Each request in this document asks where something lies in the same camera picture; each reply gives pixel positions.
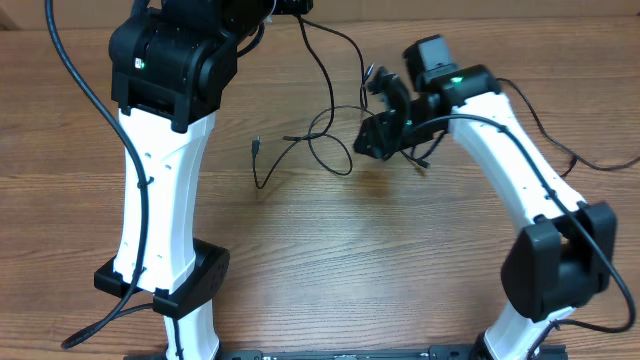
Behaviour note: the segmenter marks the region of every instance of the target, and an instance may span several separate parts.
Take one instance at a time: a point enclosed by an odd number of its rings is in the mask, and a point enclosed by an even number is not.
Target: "wood grain surface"
[[[640,152],[640,21],[626,18],[338,24],[368,63],[406,79],[402,51],[441,33],[462,66],[484,63],[515,80],[549,132],[599,164]],[[80,72],[109,107],[110,31],[62,33]],[[340,38],[309,30],[338,104],[357,104],[359,65]],[[416,348],[471,343],[506,298],[499,269],[514,242],[495,192],[462,148],[444,141],[426,176],[401,157],[355,156],[333,176],[306,145],[294,149],[264,191],[251,176],[251,139],[261,135],[261,176],[328,106],[321,72],[296,25],[270,27],[239,62],[225,90],[202,165],[195,235],[231,250],[215,299],[227,349],[268,351]],[[552,165],[569,158],[520,120]],[[105,315],[116,299],[93,288],[115,254],[123,208],[123,148],[83,97],[43,32],[0,33],[0,358],[121,359],[161,350],[162,319],[139,313],[62,352],[68,335]],[[382,105],[372,99],[372,110]],[[331,133],[351,144],[357,111],[342,110]],[[345,168],[334,143],[323,159]],[[615,264],[640,298],[640,166],[598,173],[579,165],[569,183],[619,218]],[[141,295],[132,301],[148,301]],[[576,318],[617,324],[626,316],[612,286]],[[566,328],[576,359],[637,359],[638,330],[603,335]]]

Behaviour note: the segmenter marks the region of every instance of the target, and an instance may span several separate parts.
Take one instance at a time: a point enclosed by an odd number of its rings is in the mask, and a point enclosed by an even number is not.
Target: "wire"
[[[85,95],[89,98],[89,100],[93,103],[93,105],[98,109],[98,111],[102,114],[102,116],[104,116],[104,118],[107,120],[109,125],[111,125],[113,130],[116,132],[116,134],[124,144],[124,147],[129,152],[133,165],[136,169],[136,174],[138,175],[138,179],[139,179],[138,187],[140,188],[140,204],[141,204],[140,206],[141,207],[140,209],[140,214],[141,214],[140,243],[138,246],[136,265],[133,270],[133,276],[131,279],[131,284],[129,286],[129,289],[127,290],[125,295],[122,297],[118,305],[116,305],[116,307],[113,308],[113,310],[111,310],[111,312],[104,319],[100,320],[99,322],[85,329],[78,331],[77,333],[73,334],[71,337],[66,339],[61,344],[63,349],[69,349],[89,339],[90,337],[95,335],[98,331],[100,331],[102,328],[104,328],[110,321],[116,319],[118,317],[118,314],[122,311],[124,306],[127,304],[129,299],[135,292],[138,285],[138,280],[140,280],[140,275],[143,272],[144,252],[147,245],[147,231],[148,231],[148,225],[149,225],[149,193],[147,190],[147,182],[146,182],[147,177],[144,172],[144,167],[142,166],[142,161],[140,160],[140,156],[138,155],[138,152],[136,151],[133,143],[131,142],[131,139],[129,139],[129,136],[127,136],[127,133],[124,131],[122,126],[120,126],[120,124],[116,121],[113,115],[104,106],[104,104],[100,101],[100,99],[98,99],[96,94],[91,90],[89,85],[86,83],[86,81],[82,78],[80,73],[78,73],[76,68],[73,66],[71,59],[67,55],[64,49],[64,46],[60,41],[60,36],[58,35],[58,30],[56,28],[55,18],[53,15],[53,0],[45,0],[44,4],[45,4],[45,14],[46,14],[46,20],[47,20],[47,29],[49,30],[51,41],[53,42],[53,45],[56,51],[58,52],[58,55],[60,56],[62,63],[67,68],[67,70],[69,71],[73,79],[76,81],[78,86],[80,86],[80,88],[85,93]]]
[[[591,250],[598,256],[600,261],[602,261],[602,263],[605,265],[605,267],[609,271],[609,274],[611,274],[611,277],[613,277],[616,284],[620,288],[620,291],[622,292],[622,295],[627,303],[629,317],[627,319],[627,322],[620,327],[615,327],[615,328],[605,327],[605,326],[593,325],[593,324],[589,324],[589,323],[585,323],[577,320],[571,320],[571,319],[552,321],[549,324],[549,326],[545,329],[545,331],[540,335],[540,337],[536,340],[534,345],[529,349],[529,352],[527,354],[527,359],[532,360],[534,358],[535,350],[544,342],[544,340],[549,335],[549,333],[554,328],[558,328],[560,325],[573,325],[573,326],[578,326],[585,329],[590,329],[590,330],[609,333],[609,334],[622,333],[631,329],[636,321],[636,308],[635,308],[635,303],[634,303],[631,291],[629,291],[629,288],[625,284],[624,280],[622,279],[622,277],[620,276],[616,268],[607,259],[606,255],[602,252],[598,244],[596,244],[596,242],[593,240],[589,232],[587,232],[587,230],[582,226],[582,224],[580,224],[576,216],[569,209],[567,209],[567,207],[562,203],[562,201],[560,201],[556,191],[551,188],[551,186],[549,185],[547,180],[544,178],[544,176],[542,175],[537,165],[535,164],[535,162],[533,161],[533,159],[531,158],[531,156],[529,155],[525,147],[522,145],[520,140],[518,140],[518,138],[511,131],[509,131],[509,129],[506,126],[496,121],[493,121],[484,117],[480,117],[480,116],[469,115],[469,114],[452,114],[452,115],[447,115],[447,116],[426,121],[414,128],[411,128],[408,131],[408,133],[405,134],[405,136],[410,135],[411,133],[417,131],[422,127],[434,125],[436,123],[441,123],[441,122],[449,121],[452,119],[465,119],[465,120],[472,120],[472,121],[485,123],[487,125],[491,125],[497,128],[499,132],[502,132],[507,137],[509,137],[509,139],[516,145],[520,153],[522,153],[522,156],[525,158],[525,160],[529,164],[529,167],[531,168],[535,176],[538,178],[538,181],[540,181],[542,187],[545,189],[545,191],[549,195],[549,198],[556,204],[556,206],[562,211],[562,213],[567,217],[567,219],[569,219],[569,221],[578,231],[580,236],[587,242]]]
[[[400,151],[400,153],[409,162],[415,163],[415,165],[417,165],[417,166],[419,166],[419,167],[421,167],[423,169],[429,169],[429,167],[431,165],[428,162],[426,162],[425,159],[433,154],[433,152],[438,148],[438,145],[440,145],[440,143],[442,142],[442,140],[444,139],[444,137],[446,135],[447,135],[446,131],[441,132],[440,135],[433,142],[433,144],[431,144],[431,147],[429,148],[429,150],[427,150],[427,152],[424,153],[424,155],[422,155],[422,156],[420,156],[418,158],[415,157],[415,152],[416,152],[416,147],[415,146],[413,148],[411,148],[411,153],[410,154],[407,154],[404,150]]]
[[[172,319],[173,320],[173,334],[175,335],[175,340],[176,340],[176,356],[178,357],[178,360],[184,360],[184,349],[182,348],[182,345],[180,344],[180,325],[178,324],[178,320],[176,319]]]
[[[330,29],[328,27],[313,23],[307,19],[303,19],[300,18],[302,20],[303,23],[309,25],[309,26],[313,26],[315,28],[318,28],[320,30],[326,31],[328,33],[340,36],[341,38],[347,40],[348,42],[351,43],[351,45],[353,45],[353,47],[356,49],[356,52],[358,53],[358,58],[360,59],[360,72],[362,73],[362,83],[360,84],[360,107],[364,108],[364,109],[368,109],[369,108],[369,101],[367,99],[367,89],[365,88],[365,82],[367,80],[367,76],[364,70],[364,60],[362,58],[362,52],[360,51],[360,48],[358,47],[358,44],[356,44],[355,41],[353,41],[350,37],[348,37],[347,35],[338,32],[336,30]]]
[[[565,177],[567,177],[567,175],[569,175],[569,173],[571,172],[571,170],[573,170],[573,168],[575,167],[575,165],[576,165],[576,163],[578,161],[583,163],[583,164],[585,164],[585,165],[587,165],[591,169],[597,170],[597,171],[618,171],[618,170],[623,170],[623,169],[630,168],[633,165],[635,165],[635,164],[640,162],[640,156],[638,156],[637,158],[635,158],[635,159],[633,159],[633,160],[631,160],[631,161],[629,161],[627,163],[624,163],[624,164],[621,164],[621,165],[613,165],[613,166],[600,166],[600,165],[596,165],[596,164],[592,163],[589,160],[586,160],[585,158],[580,156],[578,153],[576,153],[575,151],[571,150],[569,147],[567,147],[566,145],[562,144],[560,141],[556,140],[551,135],[549,135],[549,133],[546,131],[546,129],[542,125],[542,122],[540,121],[540,118],[538,117],[538,114],[536,113],[535,109],[533,108],[533,105],[531,105],[531,102],[529,101],[527,96],[522,92],[520,87],[518,87],[518,85],[516,85],[515,82],[513,82],[513,81],[511,81],[509,79],[505,79],[505,78],[497,78],[497,80],[508,84],[509,86],[511,86],[520,95],[520,97],[525,102],[525,104],[527,104],[527,107],[529,108],[529,111],[531,112],[531,115],[533,115],[533,119],[536,121],[536,125],[538,125],[538,129],[540,129],[540,132],[542,133],[542,135],[544,135],[544,137],[546,137],[554,145],[556,145],[560,149],[564,150],[564,152],[566,152],[567,154],[571,155],[571,162],[570,162],[570,165],[569,165],[569,170],[567,170],[562,175],[563,178],[565,178]]]
[[[313,58],[316,60],[316,63],[320,67],[320,70],[322,70],[322,73],[323,73],[323,75],[325,77],[325,80],[327,81],[327,86],[329,88],[329,99],[331,101],[331,107],[323,110],[322,112],[320,112],[320,114],[318,114],[313,119],[313,121],[309,125],[309,129],[307,131],[307,135],[301,136],[301,137],[300,136],[284,136],[283,137],[283,140],[292,141],[292,143],[291,143],[291,145],[289,145],[287,147],[287,149],[278,157],[276,162],[271,166],[271,169],[269,170],[269,173],[265,177],[265,179],[262,182],[262,184],[260,184],[260,182],[258,180],[258,174],[257,174],[257,170],[256,170],[256,159],[257,159],[258,151],[259,151],[259,148],[260,148],[260,140],[259,140],[259,138],[254,140],[254,144],[252,146],[252,152],[251,152],[251,154],[252,154],[252,170],[253,170],[253,179],[255,181],[256,188],[258,188],[258,189],[264,189],[264,187],[269,182],[269,179],[271,179],[271,175],[273,175],[273,172],[276,170],[276,168],[278,167],[278,165],[280,164],[282,159],[296,145],[298,145],[302,141],[307,141],[307,143],[309,144],[309,150],[311,151],[311,154],[313,155],[313,157],[316,159],[316,161],[325,170],[329,171],[330,173],[332,173],[334,175],[338,175],[338,176],[348,176],[348,175],[350,175],[351,172],[353,172],[353,159],[351,157],[351,153],[349,152],[349,149],[347,148],[347,146],[340,139],[338,139],[337,137],[335,137],[333,135],[328,134],[328,131],[329,131],[329,129],[331,129],[331,126],[333,125],[333,122],[334,122],[334,119],[335,119],[335,110],[336,109],[352,108],[352,109],[358,109],[358,110],[360,110],[362,112],[365,112],[365,113],[368,113],[368,114],[370,114],[372,116],[374,115],[371,111],[367,110],[368,100],[367,100],[366,90],[364,89],[364,83],[367,80],[367,74],[365,73],[365,70],[364,70],[364,59],[362,58],[362,53],[360,51],[360,48],[358,48],[358,45],[356,45],[356,43],[353,40],[351,40],[351,38],[349,38],[348,36],[338,32],[338,31],[326,28],[326,27],[318,25],[318,24],[314,24],[314,23],[312,23],[312,22],[310,22],[308,20],[303,19],[299,15],[294,15],[294,17],[298,20],[298,24],[300,25],[300,32],[302,33],[302,39],[304,40],[304,44],[305,44],[307,50],[309,51],[311,56],[313,56]],[[305,24],[308,24],[310,26],[319,28],[321,30],[324,30],[324,31],[330,32],[332,34],[338,35],[338,36],[340,36],[342,38],[345,38],[355,47],[356,51],[358,52],[358,57],[360,59],[360,69],[361,69],[361,75],[362,75],[362,82],[361,82],[361,87],[360,87],[360,107],[353,106],[353,105],[342,105],[342,106],[336,106],[335,105],[335,97],[334,97],[334,92],[333,92],[333,85],[331,84],[331,79],[329,78],[329,73],[327,72],[326,67],[322,63],[322,60],[320,60],[320,58],[318,57],[316,52],[311,47],[311,44],[309,43],[309,38],[307,37],[307,31],[305,29]],[[330,115],[329,122],[328,122],[327,126],[320,133],[312,133],[313,128],[317,125],[320,117],[322,117],[322,115],[326,114],[327,112],[331,112],[331,115]],[[347,171],[341,172],[341,171],[335,170],[335,169],[331,168],[329,165],[327,165],[322,159],[320,159],[320,157],[316,153],[315,148],[313,147],[313,140],[319,139],[321,137],[327,137],[327,138],[337,142],[338,145],[340,145],[340,147],[342,147],[342,149],[344,150],[344,152],[347,155],[347,158],[349,160],[349,169]]]
[[[124,316],[127,316],[127,315],[131,315],[131,314],[137,313],[137,312],[139,312],[139,311],[143,311],[143,310],[152,310],[152,309],[153,309],[153,304],[143,304],[143,305],[134,306],[134,307],[131,307],[131,308],[129,308],[129,309],[126,309],[126,310],[122,310],[122,311],[120,311],[120,312],[119,312],[119,313],[118,313],[118,314],[113,318],[113,320],[120,319],[121,317],[124,317]],[[97,326],[99,323],[100,323],[100,322],[98,321],[98,322],[96,322],[96,323],[92,324],[90,327],[95,327],[95,326]]]
[[[311,133],[311,131],[313,130],[313,128],[315,127],[315,125],[318,123],[320,117],[322,117],[322,115],[328,113],[329,111],[331,111],[332,108],[327,108],[324,109],[322,112],[320,112],[311,122],[311,125],[309,126],[309,133]],[[356,110],[360,110],[363,111],[369,115],[375,115],[374,113],[372,113],[369,110],[363,109],[363,108],[359,108],[355,105],[340,105],[340,106],[336,106],[333,109],[338,110],[338,109],[356,109]],[[318,155],[316,154],[315,150],[313,149],[313,145],[310,145],[311,148],[311,153],[314,155],[314,157],[316,158],[316,160],[320,163],[320,165],[322,165],[325,169],[327,169],[328,171],[337,174],[337,175],[342,175],[342,176],[346,176],[351,174],[351,172],[353,171],[353,159],[351,158],[351,154],[349,153],[349,150],[347,149],[347,147],[344,145],[344,143],[329,134],[325,135],[326,137],[334,140],[335,142],[337,142],[342,149],[344,150],[345,154],[347,154],[347,157],[349,159],[349,171],[345,172],[345,173],[339,173],[331,168],[329,168],[322,160],[320,160],[318,158]],[[255,149],[252,151],[252,157],[253,157],[253,179],[255,181],[256,187],[258,189],[264,189],[264,187],[267,185],[267,182],[269,182],[269,179],[271,179],[271,175],[273,174],[273,172],[276,170],[276,168],[278,167],[278,165],[280,164],[280,162],[282,161],[282,159],[289,153],[289,151],[291,151],[296,145],[298,145],[300,142],[304,141],[305,138],[289,138],[287,137],[287,139],[291,139],[290,141],[293,141],[293,143],[291,143],[291,145],[289,145],[289,147],[287,147],[287,149],[282,152],[282,154],[280,154],[280,157],[278,157],[278,160],[276,160],[276,162],[273,164],[273,166],[271,166],[271,170],[269,170],[269,173],[267,174],[267,177],[264,179],[264,181],[262,182],[262,184],[260,184],[260,182],[258,181],[258,174],[256,171],[256,158],[258,155],[258,150]]]
[[[258,32],[256,33],[256,36],[251,40],[249,45],[247,45],[244,49],[238,51],[238,58],[241,58],[247,55],[249,52],[251,52],[251,50],[255,49],[256,47],[258,47],[258,45],[260,45],[260,42],[264,37],[264,30],[265,30],[264,23],[262,23],[260,24],[260,26],[258,26]]]

